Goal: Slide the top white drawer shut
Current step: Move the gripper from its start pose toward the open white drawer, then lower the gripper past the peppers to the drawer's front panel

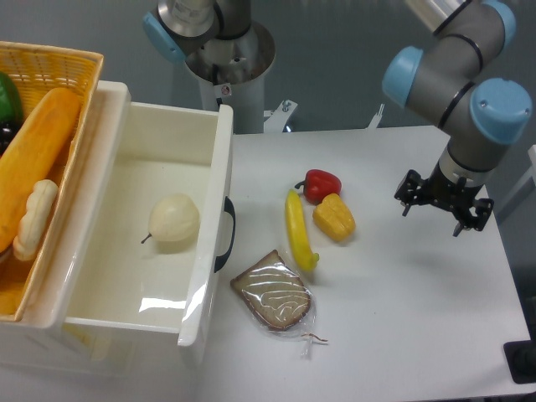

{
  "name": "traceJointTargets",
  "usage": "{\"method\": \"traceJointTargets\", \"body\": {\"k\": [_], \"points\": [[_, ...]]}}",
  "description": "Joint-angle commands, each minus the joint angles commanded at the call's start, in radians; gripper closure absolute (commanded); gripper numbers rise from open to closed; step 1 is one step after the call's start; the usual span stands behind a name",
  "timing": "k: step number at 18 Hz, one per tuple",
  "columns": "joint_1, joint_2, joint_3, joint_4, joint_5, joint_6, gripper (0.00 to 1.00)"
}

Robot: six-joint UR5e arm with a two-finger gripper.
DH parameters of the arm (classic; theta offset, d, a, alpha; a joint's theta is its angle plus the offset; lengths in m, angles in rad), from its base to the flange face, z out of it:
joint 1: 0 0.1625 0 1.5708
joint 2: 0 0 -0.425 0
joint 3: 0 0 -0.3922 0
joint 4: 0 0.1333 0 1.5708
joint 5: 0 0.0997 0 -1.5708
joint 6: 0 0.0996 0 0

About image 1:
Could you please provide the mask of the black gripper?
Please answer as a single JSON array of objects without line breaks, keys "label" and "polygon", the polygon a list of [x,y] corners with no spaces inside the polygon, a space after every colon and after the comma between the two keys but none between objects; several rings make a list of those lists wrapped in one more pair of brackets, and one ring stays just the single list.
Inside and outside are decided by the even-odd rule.
[{"label": "black gripper", "polygon": [[483,231],[492,215],[494,201],[478,198],[483,184],[471,187],[467,178],[456,178],[452,182],[436,165],[428,178],[422,178],[410,169],[394,194],[403,206],[402,215],[407,216],[413,206],[430,205],[444,210],[456,219],[453,236],[463,230]]}]

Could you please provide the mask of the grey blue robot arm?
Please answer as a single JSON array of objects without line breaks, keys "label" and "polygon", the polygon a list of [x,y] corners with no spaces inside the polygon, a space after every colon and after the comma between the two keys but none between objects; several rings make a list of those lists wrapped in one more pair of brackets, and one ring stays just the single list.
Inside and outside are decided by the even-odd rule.
[{"label": "grey blue robot arm", "polygon": [[[528,92],[511,80],[477,82],[516,32],[511,9],[499,1],[411,1],[411,11],[435,35],[423,51],[400,50],[382,79],[383,92],[449,136],[428,178],[409,172],[395,197],[406,207],[432,205],[451,213],[458,230],[482,230],[493,210],[479,191],[533,112]],[[167,61],[186,64],[203,106],[234,110],[238,133],[261,133],[265,75],[276,54],[271,34],[251,17],[247,1],[161,1],[142,26]]]}]

